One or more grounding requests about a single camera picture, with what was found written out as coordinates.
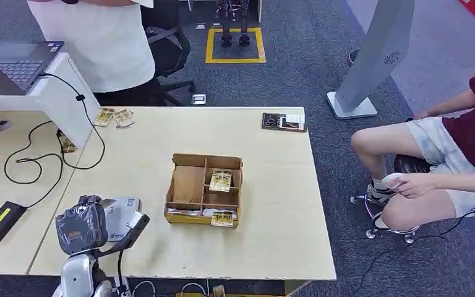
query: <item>laptop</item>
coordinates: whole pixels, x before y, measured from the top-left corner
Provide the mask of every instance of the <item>laptop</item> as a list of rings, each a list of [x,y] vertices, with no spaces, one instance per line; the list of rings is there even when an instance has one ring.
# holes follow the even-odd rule
[[[0,95],[25,95],[63,41],[0,41]]]

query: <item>white t-shirt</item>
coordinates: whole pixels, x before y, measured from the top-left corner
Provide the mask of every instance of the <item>white t-shirt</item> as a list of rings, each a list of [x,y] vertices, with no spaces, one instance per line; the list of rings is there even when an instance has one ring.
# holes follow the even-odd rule
[[[139,4],[153,8],[153,0],[132,0],[130,6],[74,5],[60,0],[28,1],[47,40],[65,41],[79,72],[93,92],[113,92],[151,80],[152,51],[141,23]]]

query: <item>hand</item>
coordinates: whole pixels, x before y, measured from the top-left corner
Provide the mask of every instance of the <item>hand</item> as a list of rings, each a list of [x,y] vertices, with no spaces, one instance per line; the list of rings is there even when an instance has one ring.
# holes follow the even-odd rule
[[[437,188],[436,174],[411,173],[396,179],[401,183],[394,191],[405,198],[416,199]]]
[[[414,119],[424,119],[431,116],[429,110],[422,111],[421,113],[415,114]]]

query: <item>black chair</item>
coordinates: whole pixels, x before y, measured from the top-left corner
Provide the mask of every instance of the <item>black chair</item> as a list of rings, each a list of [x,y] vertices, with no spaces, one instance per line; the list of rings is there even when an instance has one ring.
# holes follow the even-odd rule
[[[141,7],[141,16],[155,60],[155,77],[168,77],[183,69],[190,53],[190,43],[179,24],[179,0],[154,0],[153,9]],[[193,80],[164,84],[161,87],[166,100],[176,106],[182,106],[183,104],[168,92],[186,86],[189,86],[190,93],[195,92]]]
[[[416,158],[416,157],[411,157],[407,155],[396,155],[394,158],[394,171],[395,172],[400,172],[400,173],[428,173],[430,172],[430,167],[432,165],[429,164],[427,161],[424,159]],[[357,200],[363,200],[367,209],[367,213],[369,214],[370,218],[374,219],[374,214],[370,210],[368,204],[374,204],[378,205],[379,207],[385,207],[386,203],[381,203],[377,200],[372,200],[367,196],[367,194],[364,195],[358,195],[358,196],[352,196],[350,198],[350,201],[352,204],[356,204]],[[411,244],[414,242],[414,236],[416,235],[416,230],[419,228],[419,226],[415,226],[414,228],[406,231],[396,231],[396,230],[389,230],[392,233],[400,234],[403,235],[403,239],[405,242]],[[376,232],[378,232],[378,229],[372,227],[369,230],[365,232],[365,235],[372,239],[375,238]]]

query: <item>small box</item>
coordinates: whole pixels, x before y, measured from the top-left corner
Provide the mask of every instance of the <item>small box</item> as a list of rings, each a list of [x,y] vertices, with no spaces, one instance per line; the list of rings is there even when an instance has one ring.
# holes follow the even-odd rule
[[[176,166],[166,193],[164,214],[167,221],[214,226],[211,210],[227,210],[233,213],[232,223],[228,226],[236,228],[241,213],[241,158],[177,153],[172,161]],[[232,174],[228,192],[210,190],[214,170]]]

